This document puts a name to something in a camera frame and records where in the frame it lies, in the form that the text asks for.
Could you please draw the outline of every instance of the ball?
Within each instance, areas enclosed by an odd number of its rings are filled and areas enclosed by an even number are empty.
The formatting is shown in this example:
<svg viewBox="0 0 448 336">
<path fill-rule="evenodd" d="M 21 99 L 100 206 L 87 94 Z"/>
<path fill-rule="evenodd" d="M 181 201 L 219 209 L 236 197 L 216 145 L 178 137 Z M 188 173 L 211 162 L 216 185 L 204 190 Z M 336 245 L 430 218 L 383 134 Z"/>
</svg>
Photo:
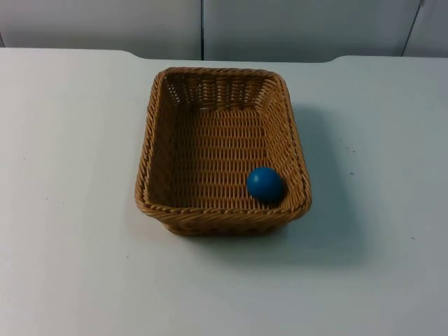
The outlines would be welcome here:
<svg viewBox="0 0 448 336">
<path fill-rule="evenodd" d="M 249 194 L 265 204 L 278 203 L 285 194 L 283 179 L 269 167 L 255 168 L 249 174 L 246 184 Z"/>
</svg>

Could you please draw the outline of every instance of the basket side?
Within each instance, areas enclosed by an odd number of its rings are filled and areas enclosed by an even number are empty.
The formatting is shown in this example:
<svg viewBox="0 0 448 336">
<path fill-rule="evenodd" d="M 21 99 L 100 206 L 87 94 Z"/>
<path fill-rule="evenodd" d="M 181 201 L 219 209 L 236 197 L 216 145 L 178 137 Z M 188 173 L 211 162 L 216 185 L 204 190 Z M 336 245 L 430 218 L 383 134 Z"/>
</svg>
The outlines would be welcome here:
<svg viewBox="0 0 448 336">
<path fill-rule="evenodd" d="M 146 130 L 141 151 L 135 198 L 145 212 L 153 204 L 169 206 L 169 191 L 174 171 L 174 133 L 177 107 L 159 73 L 151 88 Z"/>
<path fill-rule="evenodd" d="M 288 190 L 279 206 L 300 216 L 312 203 L 309 175 L 286 83 L 276 75 L 275 84 L 269 85 L 257 106 L 264 123 L 267 156 L 272 168 L 284 178 Z"/>
</svg>

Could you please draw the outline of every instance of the white table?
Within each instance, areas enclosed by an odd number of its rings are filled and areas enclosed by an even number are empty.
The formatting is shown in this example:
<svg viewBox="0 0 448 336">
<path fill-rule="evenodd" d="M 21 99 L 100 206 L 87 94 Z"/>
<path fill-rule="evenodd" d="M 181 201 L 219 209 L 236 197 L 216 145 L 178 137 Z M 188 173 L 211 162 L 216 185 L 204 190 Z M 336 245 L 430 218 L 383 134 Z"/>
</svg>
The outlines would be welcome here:
<svg viewBox="0 0 448 336">
<path fill-rule="evenodd" d="M 172 66 L 289 86 L 311 211 L 184 238 L 134 204 L 146 104 Z M 448 59 L 325 64 L 0 50 L 0 335 L 445 335 Z"/>
</svg>

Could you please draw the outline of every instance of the basket rim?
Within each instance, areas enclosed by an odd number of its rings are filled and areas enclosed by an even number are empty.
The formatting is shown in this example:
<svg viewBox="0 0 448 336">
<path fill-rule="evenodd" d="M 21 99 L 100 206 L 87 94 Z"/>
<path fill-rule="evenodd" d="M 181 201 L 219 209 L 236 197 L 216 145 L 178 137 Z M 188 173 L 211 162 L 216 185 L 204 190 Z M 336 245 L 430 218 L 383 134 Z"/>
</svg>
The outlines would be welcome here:
<svg viewBox="0 0 448 336">
<path fill-rule="evenodd" d="M 149 169 L 148 163 L 149 160 L 146 159 L 147 153 L 148 153 L 148 141 L 143 141 L 143 146 L 141 149 L 141 156 L 140 156 L 140 162 L 139 162 L 139 170 L 137 174 L 137 179 L 135 183 L 135 189 L 134 189 L 134 197 L 136 201 L 136 205 L 138 208 L 146 213 L 150 214 L 154 217 L 158 217 L 157 214 L 160 214 L 162 217 L 163 214 L 165 215 L 177 215 L 177 214 L 208 214 L 208 215 L 241 215 L 241 214 L 248 214 L 248 215 L 274 215 L 274 216 L 281 216 L 286 214 L 296 214 L 299 216 L 300 214 L 303 214 L 304 212 L 307 212 L 308 209 L 311 207 L 312 204 L 312 192 L 311 192 L 311 186 L 309 183 L 309 175 L 305 164 L 305 159 L 303 157 L 302 147 L 300 143 L 300 138 L 298 135 L 297 127 L 295 126 L 295 119 L 294 119 L 294 113 L 293 108 L 291 106 L 291 98 L 289 95 L 288 88 L 286 86 L 285 80 L 277 73 L 274 73 L 272 71 L 264 70 L 264 69 L 240 69 L 240 68 L 210 68 L 210 67 L 169 67 L 157 74 L 157 76 L 154 78 L 153 86 L 150 91 L 150 100 L 147 107 L 147 118 L 150 113 L 150 105 L 151 102 L 154 103 L 153 111 L 158 112 L 159 109 L 159 101 L 160 101 L 160 86 L 163 80 L 165 79 L 167 74 L 195 74 L 198 73 L 199 75 L 201 73 L 206 74 L 235 74 L 235 75 L 261 75 L 266 76 L 271 80 L 276 81 L 281 86 L 281 91 L 283 92 L 283 102 L 284 106 L 286 107 L 286 114 L 288 116 L 288 124 L 290 127 L 290 134 L 288 138 L 293 142 L 293 147 L 295 150 L 295 164 L 298 168 L 298 174 L 300 175 L 300 179 L 302 181 L 302 189 L 305 194 L 305 198 L 300 204 L 297 204 L 293 207 L 273 207 L 268 209 L 245 209 L 245 208 L 215 208 L 215 207 L 206 207 L 206 208 L 200 208 L 200 207 L 174 207 L 174 206 L 168 206 L 158 203 L 151 203 L 144 200 L 143 196 L 143 190 L 140 190 L 140 185 L 144 184 L 144 178 L 143 176 L 146 175 L 146 172 Z M 147 124 L 145 126 L 145 137 L 147 135 Z"/>
</svg>

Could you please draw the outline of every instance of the white wall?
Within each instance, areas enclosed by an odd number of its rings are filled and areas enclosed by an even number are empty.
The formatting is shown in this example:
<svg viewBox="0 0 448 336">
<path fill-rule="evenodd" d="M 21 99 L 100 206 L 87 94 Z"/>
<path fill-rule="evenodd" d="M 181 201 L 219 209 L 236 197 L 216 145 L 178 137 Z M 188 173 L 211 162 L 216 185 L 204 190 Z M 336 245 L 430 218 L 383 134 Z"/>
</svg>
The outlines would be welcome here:
<svg viewBox="0 0 448 336">
<path fill-rule="evenodd" d="M 204 0 L 206 60 L 401 55 L 419 0 Z"/>
<path fill-rule="evenodd" d="M 448 57 L 448 0 L 425 0 L 405 56 Z"/>
<path fill-rule="evenodd" d="M 200 59 L 200 0 L 0 0 L 7 47 L 127 50 Z"/>
</svg>

